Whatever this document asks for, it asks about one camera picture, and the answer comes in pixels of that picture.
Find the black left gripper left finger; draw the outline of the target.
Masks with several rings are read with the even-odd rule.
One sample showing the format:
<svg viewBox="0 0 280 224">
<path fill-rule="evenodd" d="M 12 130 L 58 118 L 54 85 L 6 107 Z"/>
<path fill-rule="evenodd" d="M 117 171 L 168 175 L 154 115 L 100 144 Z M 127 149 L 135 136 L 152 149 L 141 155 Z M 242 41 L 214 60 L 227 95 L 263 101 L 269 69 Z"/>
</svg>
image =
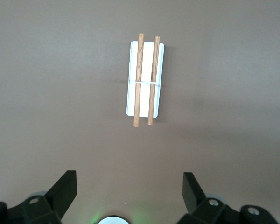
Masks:
<svg viewBox="0 0 280 224">
<path fill-rule="evenodd" d="M 68 170 L 45 194 L 34 194 L 12 208 L 0 202 L 0 224 L 60 224 L 76 196 L 77 173 Z"/>
</svg>

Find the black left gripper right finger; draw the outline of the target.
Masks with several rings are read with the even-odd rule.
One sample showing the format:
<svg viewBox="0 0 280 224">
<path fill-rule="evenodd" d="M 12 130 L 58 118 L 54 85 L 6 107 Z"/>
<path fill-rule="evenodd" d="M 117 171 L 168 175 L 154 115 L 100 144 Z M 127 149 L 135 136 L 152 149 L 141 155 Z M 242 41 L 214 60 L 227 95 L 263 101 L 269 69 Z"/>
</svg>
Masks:
<svg viewBox="0 0 280 224">
<path fill-rule="evenodd" d="M 266 209 L 256 205 L 232 209 L 221 200 L 207 197 L 194 174 L 183 173 L 182 197 L 188 211 L 179 224 L 275 224 L 276 219 Z"/>
</svg>

